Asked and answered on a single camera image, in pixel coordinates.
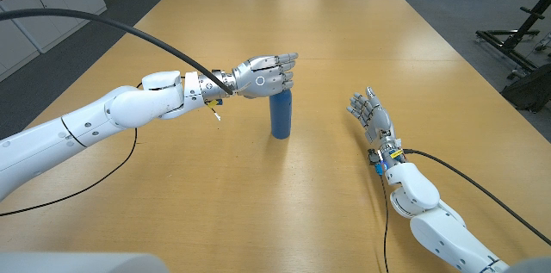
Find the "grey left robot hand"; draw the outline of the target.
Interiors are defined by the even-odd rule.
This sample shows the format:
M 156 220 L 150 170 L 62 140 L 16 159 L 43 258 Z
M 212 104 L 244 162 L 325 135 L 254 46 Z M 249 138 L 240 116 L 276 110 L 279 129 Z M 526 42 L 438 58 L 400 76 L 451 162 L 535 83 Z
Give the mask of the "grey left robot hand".
M 235 92 L 247 98 L 273 96 L 294 86 L 291 69 L 298 53 L 250 58 L 234 68 Z

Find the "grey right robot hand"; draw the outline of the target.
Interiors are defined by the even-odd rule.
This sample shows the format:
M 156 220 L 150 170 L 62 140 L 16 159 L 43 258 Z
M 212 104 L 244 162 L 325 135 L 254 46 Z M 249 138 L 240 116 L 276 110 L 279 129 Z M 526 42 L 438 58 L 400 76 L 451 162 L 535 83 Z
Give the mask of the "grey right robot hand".
M 366 95 L 355 93 L 347 110 L 359 120 L 368 142 L 376 147 L 393 145 L 396 140 L 393 122 L 371 87 Z

